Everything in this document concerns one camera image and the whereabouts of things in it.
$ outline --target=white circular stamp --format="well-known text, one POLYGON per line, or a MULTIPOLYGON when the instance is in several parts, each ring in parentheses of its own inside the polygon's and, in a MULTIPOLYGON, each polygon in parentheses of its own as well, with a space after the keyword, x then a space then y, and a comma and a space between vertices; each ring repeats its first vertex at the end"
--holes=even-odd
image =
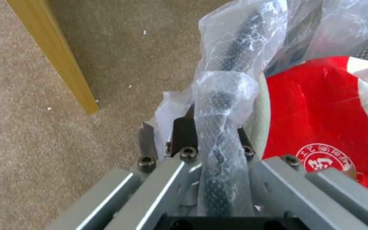
POLYGON ((352 160, 342 151, 328 144, 313 143, 303 146, 296 157, 307 172, 334 167, 340 171, 356 169, 352 160))

